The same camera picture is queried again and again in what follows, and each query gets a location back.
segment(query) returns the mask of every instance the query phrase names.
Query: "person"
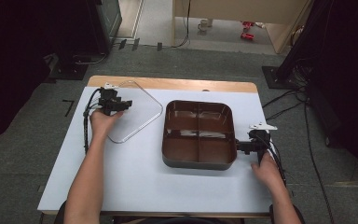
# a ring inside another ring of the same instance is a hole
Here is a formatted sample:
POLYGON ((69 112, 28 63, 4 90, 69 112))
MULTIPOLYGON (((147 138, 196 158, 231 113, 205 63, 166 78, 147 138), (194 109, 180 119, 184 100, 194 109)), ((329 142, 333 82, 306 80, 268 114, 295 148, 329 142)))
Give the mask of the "person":
MULTIPOLYGON (((89 151, 83 160, 76 177, 68 192, 64 204, 63 223, 65 224, 97 224, 103 206, 103 152, 109 131, 115 122, 123 115, 117 112, 106 116, 96 109, 90 116, 92 138, 89 151)), ((288 191, 283 184, 275 161, 268 153, 258 164, 252 164, 255 176, 263 182, 272 195, 275 223, 300 223, 291 203, 288 191)), ((186 220, 186 223, 221 223, 209 219, 200 222, 186 220)))

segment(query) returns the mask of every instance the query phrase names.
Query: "tray compartment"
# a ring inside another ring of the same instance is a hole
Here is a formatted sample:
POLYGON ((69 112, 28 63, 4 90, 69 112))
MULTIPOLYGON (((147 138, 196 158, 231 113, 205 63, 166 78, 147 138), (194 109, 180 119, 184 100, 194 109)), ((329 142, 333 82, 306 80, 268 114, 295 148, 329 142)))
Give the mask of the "tray compartment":
POLYGON ((224 104, 167 104, 162 159, 171 167, 226 170, 237 158, 231 109, 224 104))

